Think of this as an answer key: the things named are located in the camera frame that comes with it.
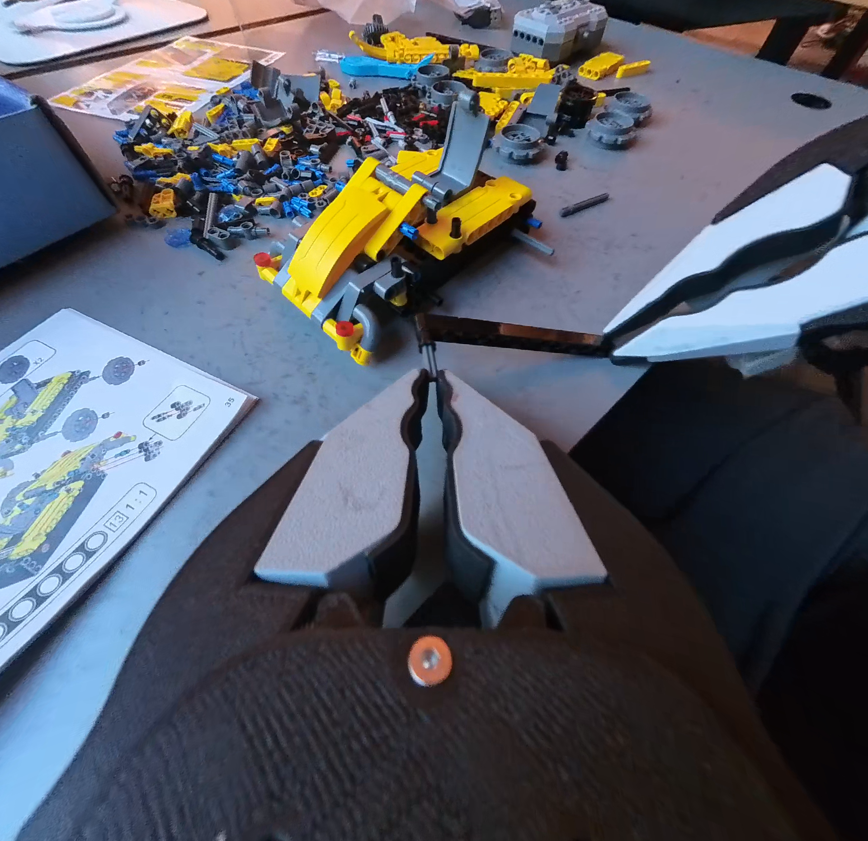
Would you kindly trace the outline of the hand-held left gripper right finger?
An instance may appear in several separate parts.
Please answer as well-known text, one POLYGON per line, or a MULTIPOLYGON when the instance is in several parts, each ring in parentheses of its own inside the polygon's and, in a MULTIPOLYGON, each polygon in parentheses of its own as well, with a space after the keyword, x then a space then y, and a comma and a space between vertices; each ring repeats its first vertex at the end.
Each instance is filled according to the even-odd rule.
POLYGON ((518 597, 601 585, 608 570, 538 437, 450 371, 438 376, 446 556, 496 628, 518 597))

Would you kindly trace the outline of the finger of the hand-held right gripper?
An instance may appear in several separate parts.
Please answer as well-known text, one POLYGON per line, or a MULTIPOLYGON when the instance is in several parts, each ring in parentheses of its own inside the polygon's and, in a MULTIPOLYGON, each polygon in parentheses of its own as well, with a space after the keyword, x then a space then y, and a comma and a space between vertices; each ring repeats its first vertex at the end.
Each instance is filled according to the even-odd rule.
POLYGON ((660 316, 684 312, 682 299, 790 279, 833 247, 866 234, 853 231, 865 223, 866 173, 816 165, 705 227, 678 253, 689 252, 681 258, 692 273, 687 286, 668 287, 653 309, 660 316))
POLYGON ((866 349, 867 236, 833 247, 792 278, 740 290, 682 299, 688 309, 658 315, 653 309, 671 286, 687 286, 692 273, 683 250, 609 323, 610 359, 616 364, 726 358, 750 376, 800 356, 819 366, 814 351, 866 349))

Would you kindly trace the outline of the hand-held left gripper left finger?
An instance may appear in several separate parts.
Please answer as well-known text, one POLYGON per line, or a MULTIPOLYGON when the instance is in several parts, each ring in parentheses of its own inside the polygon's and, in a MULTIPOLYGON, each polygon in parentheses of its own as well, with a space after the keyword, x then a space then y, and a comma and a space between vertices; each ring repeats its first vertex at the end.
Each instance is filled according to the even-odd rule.
POLYGON ((256 562, 272 583, 384 603, 417 550, 417 449, 429 373, 415 369, 320 441, 256 562))

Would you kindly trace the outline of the long black holed beam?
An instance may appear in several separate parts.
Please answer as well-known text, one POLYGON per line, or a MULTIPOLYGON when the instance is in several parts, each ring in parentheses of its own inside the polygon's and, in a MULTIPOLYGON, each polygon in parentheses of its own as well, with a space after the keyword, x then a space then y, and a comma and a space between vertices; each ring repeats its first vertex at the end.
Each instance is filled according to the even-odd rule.
POLYGON ((608 358, 612 351, 603 336, 579 331, 429 313, 415 315, 414 325, 421 349, 434 344, 455 344, 584 358, 608 358))

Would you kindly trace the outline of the yellow toy vehicle model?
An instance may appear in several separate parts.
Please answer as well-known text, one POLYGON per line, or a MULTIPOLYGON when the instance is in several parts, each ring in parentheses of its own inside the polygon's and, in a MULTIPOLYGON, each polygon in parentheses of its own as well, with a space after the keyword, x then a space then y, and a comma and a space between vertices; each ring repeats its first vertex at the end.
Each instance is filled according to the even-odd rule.
POLYGON ((554 252, 530 235, 542 226, 532 191, 480 170, 490 118, 479 105, 450 109, 438 172, 407 180, 369 157, 277 256, 255 257, 259 277, 357 365, 375 357, 387 311, 439 304, 442 287, 506 240, 554 252))

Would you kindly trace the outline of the grey desk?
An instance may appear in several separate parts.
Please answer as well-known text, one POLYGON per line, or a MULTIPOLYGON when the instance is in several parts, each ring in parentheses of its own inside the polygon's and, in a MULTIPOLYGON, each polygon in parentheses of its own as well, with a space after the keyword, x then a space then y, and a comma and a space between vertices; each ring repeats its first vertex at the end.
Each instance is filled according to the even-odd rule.
MULTIPOLYGON (((568 139, 569 168, 518 168, 537 198, 545 258, 519 244, 474 263, 446 313, 531 326, 602 327, 766 168, 866 114, 859 87, 610 22, 606 43, 649 58, 635 79, 653 117, 627 152, 568 139), (572 217, 563 206, 609 193, 572 217)), ((2 676, 2 768, 49 787, 107 699, 137 633, 200 542, 301 446, 422 361, 399 322, 356 366, 252 271, 170 249, 121 217, 2 277, 2 345, 73 308, 259 398, 136 543, 2 676)))

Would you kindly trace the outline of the wooden table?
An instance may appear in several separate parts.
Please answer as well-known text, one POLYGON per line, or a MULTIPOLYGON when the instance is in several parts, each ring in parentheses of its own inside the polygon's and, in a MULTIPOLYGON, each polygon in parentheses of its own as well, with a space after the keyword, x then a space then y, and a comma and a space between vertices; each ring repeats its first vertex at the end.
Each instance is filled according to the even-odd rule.
POLYGON ((772 21, 758 58, 785 65, 810 27, 844 18, 850 0, 592 0, 620 20, 673 32, 772 21))

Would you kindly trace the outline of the white instruction booklet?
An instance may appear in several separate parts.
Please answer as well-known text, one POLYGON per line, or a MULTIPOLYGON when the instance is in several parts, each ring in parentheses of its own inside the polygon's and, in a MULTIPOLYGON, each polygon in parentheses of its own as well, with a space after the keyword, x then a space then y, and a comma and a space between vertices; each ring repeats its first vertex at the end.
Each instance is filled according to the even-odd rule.
POLYGON ((258 399, 72 309, 2 350, 1 382, 5 671, 258 399))

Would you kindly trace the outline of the grey battery box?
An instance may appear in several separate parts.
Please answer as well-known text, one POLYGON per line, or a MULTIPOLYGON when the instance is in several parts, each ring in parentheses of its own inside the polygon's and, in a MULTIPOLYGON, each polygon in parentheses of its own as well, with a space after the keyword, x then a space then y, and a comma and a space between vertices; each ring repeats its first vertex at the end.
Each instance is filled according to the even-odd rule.
POLYGON ((604 6, 591 0, 547 0, 514 16, 509 49, 551 64, 591 54, 609 21, 604 6))

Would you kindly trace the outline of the pile of yellow beams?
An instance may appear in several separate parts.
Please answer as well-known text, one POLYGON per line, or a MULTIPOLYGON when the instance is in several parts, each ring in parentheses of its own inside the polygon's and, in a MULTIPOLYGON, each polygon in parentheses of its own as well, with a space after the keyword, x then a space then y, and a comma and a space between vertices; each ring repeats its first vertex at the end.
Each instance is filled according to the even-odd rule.
POLYGON ((482 46, 466 42, 449 43, 434 35, 408 36, 390 31, 382 36, 380 46, 374 46, 367 44, 360 33, 352 30, 349 39, 359 49, 358 54, 351 55, 365 54, 390 63, 415 63, 426 54, 433 53, 433 63, 448 66, 451 77, 505 100, 536 90, 546 83, 565 85, 577 77, 576 71, 566 64, 553 65, 528 54, 514 54, 508 70, 502 74, 478 73, 473 64, 482 46))

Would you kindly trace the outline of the yellow curved panel piece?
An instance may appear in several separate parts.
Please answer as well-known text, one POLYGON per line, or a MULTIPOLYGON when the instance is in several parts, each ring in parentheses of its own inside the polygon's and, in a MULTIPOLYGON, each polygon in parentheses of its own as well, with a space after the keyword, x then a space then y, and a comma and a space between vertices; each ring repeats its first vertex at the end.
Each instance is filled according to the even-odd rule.
POLYGON ((438 172, 442 154, 442 148, 427 151, 401 150, 397 154, 396 164, 392 166, 392 170, 407 180, 411 180, 417 173, 430 175, 438 172))

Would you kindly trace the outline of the pile of small building pieces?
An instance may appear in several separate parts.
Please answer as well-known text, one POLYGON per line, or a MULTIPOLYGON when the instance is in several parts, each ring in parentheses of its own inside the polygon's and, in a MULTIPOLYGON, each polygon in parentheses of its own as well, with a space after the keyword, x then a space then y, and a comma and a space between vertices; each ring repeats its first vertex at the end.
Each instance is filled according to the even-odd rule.
POLYGON ((445 140, 451 107, 435 102, 432 83, 348 97, 324 69, 254 70, 201 113, 149 104, 114 133, 123 170, 108 189, 128 225, 186 219, 165 233, 168 245, 222 260, 242 239, 267 236, 267 217, 310 224, 366 158, 396 165, 399 153, 432 152, 445 140))

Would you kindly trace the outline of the blue brick separator tool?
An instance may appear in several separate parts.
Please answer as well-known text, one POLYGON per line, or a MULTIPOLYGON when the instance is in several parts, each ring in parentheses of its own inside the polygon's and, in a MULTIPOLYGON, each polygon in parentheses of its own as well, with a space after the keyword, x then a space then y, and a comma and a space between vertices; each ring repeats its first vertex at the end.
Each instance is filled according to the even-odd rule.
POLYGON ((418 70, 431 65, 435 54, 426 54, 421 61, 415 63, 390 63, 385 59, 365 54, 345 55, 338 61, 340 71, 344 76, 353 79, 375 78, 380 80, 406 80, 413 82, 418 70))

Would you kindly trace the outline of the blue cardboard kit box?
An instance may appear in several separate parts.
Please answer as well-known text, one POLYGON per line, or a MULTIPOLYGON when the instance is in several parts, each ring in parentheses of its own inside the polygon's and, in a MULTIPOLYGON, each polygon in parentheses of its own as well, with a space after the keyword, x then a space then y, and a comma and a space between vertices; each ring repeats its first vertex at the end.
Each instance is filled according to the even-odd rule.
POLYGON ((88 154, 42 97, 1 79, 1 267, 117 213, 88 154))

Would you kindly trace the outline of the white monitor stand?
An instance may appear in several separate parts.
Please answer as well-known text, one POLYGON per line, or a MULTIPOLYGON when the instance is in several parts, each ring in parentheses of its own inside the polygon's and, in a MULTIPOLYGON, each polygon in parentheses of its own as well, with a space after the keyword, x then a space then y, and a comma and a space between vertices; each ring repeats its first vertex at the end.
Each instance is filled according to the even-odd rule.
POLYGON ((1 60, 39 66, 196 26, 208 11, 186 0, 2 0, 1 60))

